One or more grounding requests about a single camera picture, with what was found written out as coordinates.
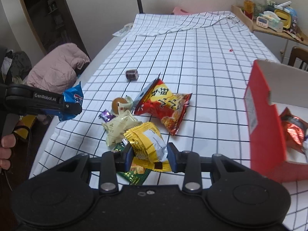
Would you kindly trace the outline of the person's left hand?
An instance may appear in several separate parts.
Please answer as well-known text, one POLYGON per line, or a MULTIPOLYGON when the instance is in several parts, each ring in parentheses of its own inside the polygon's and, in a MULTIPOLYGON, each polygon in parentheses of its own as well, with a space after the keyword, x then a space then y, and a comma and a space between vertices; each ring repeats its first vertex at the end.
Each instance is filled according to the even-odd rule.
POLYGON ((1 138, 1 147, 0 147, 0 166, 4 170, 10 168, 10 157, 12 155, 11 148, 16 144, 16 137, 14 134, 6 135, 1 138))

